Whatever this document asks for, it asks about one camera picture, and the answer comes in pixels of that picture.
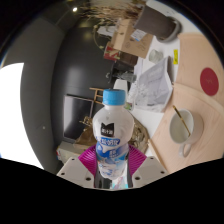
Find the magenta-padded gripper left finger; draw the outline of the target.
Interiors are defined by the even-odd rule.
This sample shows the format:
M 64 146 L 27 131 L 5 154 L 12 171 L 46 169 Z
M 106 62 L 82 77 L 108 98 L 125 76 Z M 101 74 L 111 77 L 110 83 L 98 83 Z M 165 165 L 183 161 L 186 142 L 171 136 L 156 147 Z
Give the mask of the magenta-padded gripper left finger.
M 96 171 L 95 148 L 90 147 L 81 155 L 70 157 L 57 175 L 81 187 L 94 188 Z

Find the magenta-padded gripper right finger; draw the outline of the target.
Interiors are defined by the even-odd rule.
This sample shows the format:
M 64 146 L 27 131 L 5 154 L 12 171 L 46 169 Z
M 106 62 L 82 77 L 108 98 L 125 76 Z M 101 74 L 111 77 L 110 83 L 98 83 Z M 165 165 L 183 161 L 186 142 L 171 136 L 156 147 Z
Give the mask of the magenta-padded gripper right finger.
M 133 146 L 129 146 L 127 169 L 129 188 L 140 188 L 168 175 L 154 156 L 147 157 Z

